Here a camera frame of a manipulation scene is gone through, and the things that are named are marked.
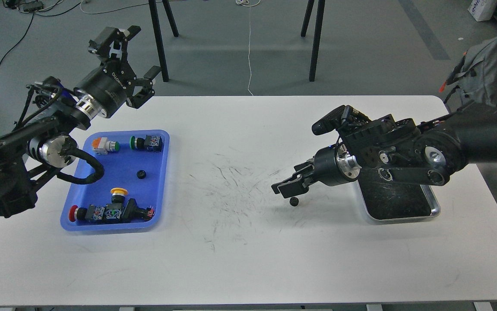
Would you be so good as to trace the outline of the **black robot arm, image right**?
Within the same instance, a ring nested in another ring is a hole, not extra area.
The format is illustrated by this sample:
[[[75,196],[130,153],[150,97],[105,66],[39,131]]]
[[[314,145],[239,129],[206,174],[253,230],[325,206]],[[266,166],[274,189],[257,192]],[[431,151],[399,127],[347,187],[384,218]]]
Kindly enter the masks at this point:
[[[497,163],[497,110],[469,104],[436,119],[416,124],[389,114],[376,120],[341,105],[312,125],[315,135],[335,130],[335,144],[321,148],[296,165],[291,177],[272,184],[288,199],[321,182],[354,182],[364,171],[391,183],[442,186],[466,165]]]

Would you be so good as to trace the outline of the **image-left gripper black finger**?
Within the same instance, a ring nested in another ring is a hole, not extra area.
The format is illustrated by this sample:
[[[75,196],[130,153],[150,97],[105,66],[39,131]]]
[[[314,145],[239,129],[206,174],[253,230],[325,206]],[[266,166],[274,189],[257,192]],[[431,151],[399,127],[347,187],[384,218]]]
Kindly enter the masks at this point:
[[[152,66],[143,76],[143,78],[137,78],[133,76],[127,79],[127,106],[130,108],[141,108],[147,101],[150,100],[155,94],[153,89],[153,80],[161,72],[161,67]]]

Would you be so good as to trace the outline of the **black cylindrical gripper body, image left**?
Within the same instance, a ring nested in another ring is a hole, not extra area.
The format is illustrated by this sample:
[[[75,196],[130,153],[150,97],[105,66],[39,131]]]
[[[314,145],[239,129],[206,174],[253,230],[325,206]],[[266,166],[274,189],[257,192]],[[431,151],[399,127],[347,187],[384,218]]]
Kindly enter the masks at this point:
[[[110,118],[133,96],[136,79],[132,67],[119,61],[102,63],[91,71],[75,87],[74,92],[91,96],[100,106],[103,118]]]

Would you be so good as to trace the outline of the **black gripper finger with white pad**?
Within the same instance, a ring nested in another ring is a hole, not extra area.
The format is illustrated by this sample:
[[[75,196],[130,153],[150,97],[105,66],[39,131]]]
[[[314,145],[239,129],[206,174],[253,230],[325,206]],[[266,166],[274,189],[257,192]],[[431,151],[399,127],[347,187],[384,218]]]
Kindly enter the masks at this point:
[[[128,29],[117,29],[106,26],[94,40],[89,41],[88,52],[96,55],[102,62],[116,60],[119,63],[127,63],[127,47],[141,28],[132,25]]]

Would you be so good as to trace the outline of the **black cylindrical gripper body, image right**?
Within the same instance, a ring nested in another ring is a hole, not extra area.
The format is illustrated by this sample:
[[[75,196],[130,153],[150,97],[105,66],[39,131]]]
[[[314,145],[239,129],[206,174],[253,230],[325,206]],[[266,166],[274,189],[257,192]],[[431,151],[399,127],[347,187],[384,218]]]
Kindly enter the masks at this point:
[[[361,171],[356,157],[344,144],[321,148],[313,158],[313,179],[327,186],[354,182]]]

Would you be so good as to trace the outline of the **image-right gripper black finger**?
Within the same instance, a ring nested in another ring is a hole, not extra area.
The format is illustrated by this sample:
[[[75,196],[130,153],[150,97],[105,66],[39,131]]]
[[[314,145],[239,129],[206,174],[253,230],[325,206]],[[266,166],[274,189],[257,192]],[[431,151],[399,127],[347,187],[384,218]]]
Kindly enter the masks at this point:
[[[294,166],[296,175],[311,175],[315,171],[315,158]]]
[[[307,193],[310,185],[316,182],[312,171],[296,171],[288,179],[272,184],[271,188],[275,194],[290,198]]]

